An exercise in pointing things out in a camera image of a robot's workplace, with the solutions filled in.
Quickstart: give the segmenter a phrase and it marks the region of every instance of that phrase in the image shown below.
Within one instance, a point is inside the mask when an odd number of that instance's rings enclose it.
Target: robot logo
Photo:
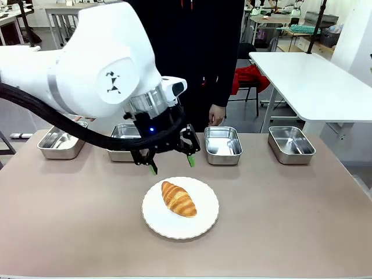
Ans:
[[[107,93],[110,92],[110,91],[117,90],[117,92],[118,92],[119,94],[121,94],[120,91],[119,91],[119,89],[117,89],[117,87],[115,86],[115,81],[116,81],[116,79],[117,79],[118,77],[120,77],[120,76],[115,75],[114,72],[112,72],[112,71],[111,71],[110,73],[106,73],[106,76],[111,76],[111,82],[112,82],[112,88],[111,88],[111,89],[108,89],[108,90],[107,90]]]

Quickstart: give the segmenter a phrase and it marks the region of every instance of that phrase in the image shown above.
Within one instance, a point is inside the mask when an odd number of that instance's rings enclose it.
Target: person's hand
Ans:
[[[80,119],[82,119],[83,117],[82,116],[76,116],[75,118],[74,118],[74,121],[79,121]],[[95,118],[85,118],[85,119],[88,119],[90,122],[92,122],[92,121],[94,121],[95,120]]]
[[[209,125],[218,126],[226,115],[226,108],[212,105],[209,110]]]

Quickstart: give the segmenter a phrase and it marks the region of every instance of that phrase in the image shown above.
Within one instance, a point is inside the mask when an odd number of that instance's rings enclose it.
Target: teal basket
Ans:
[[[313,34],[315,27],[313,26],[306,26],[306,25],[291,25],[290,28],[291,32],[293,33],[305,33],[305,34]]]

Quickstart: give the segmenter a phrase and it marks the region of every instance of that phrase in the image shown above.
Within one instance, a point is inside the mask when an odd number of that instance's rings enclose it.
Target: black pole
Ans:
[[[21,17],[23,19],[24,28],[26,28],[27,39],[28,39],[31,47],[34,47],[35,44],[34,44],[34,41],[33,41],[33,37],[31,35],[30,26],[28,26],[28,22],[27,22],[27,19],[26,19],[26,14],[25,14],[24,9],[23,9],[23,2],[22,2],[22,0],[18,0],[18,5],[19,5],[19,8],[21,10]]]
[[[318,21],[316,22],[314,34],[312,36],[312,40],[310,42],[309,49],[307,50],[307,54],[312,54],[313,45],[315,43],[315,37],[318,34],[321,19],[323,17],[324,10],[326,9],[326,3],[327,3],[327,0],[323,0],[323,4],[321,4],[321,6],[320,6]]]

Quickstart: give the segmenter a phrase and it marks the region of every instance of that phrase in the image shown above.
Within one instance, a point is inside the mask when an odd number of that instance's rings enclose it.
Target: black pants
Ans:
[[[186,114],[188,124],[196,132],[204,132],[209,123],[209,110],[212,105],[207,88],[187,89],[180,96],[180,102]]]

